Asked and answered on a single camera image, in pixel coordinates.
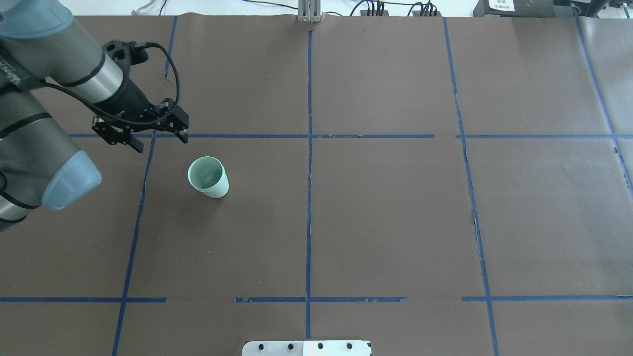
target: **metal bracket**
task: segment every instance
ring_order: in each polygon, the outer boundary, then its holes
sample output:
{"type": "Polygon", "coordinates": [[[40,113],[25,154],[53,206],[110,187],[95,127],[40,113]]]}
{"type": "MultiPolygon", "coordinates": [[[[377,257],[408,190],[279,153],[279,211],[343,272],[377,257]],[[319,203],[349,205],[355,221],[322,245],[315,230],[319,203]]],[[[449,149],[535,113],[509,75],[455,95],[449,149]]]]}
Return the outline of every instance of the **metal bracket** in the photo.
{"type": "Polygon", "coordinates": [[[321,0],[299,0],[299,22],[321,22],[321,0]]]}
{"type": "Polygon", "coordinates": [[[250,341],[242,348],[242,356],[371,356],[371,341],[310,340],[250,341]]]}

